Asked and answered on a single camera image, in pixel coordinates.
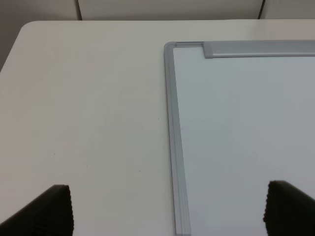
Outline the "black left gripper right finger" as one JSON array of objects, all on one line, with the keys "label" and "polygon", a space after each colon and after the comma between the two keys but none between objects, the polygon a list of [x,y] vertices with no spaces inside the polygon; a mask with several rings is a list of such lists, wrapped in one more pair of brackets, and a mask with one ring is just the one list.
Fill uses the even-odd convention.
[{"label": "black left gripper right finger", "polygon": [[263,222],[269,236],[313,236],[315,200],[286,181],[271,181]]}]

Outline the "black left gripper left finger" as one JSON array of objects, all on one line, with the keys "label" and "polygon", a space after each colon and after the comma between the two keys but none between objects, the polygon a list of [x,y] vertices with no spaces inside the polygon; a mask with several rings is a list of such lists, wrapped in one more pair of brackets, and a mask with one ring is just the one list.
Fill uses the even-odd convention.
[{"label": "black left gripper left finger", "polygon": [[2,236],[71,236],[74,217],[68,185],[53,185],[0,224]]}]

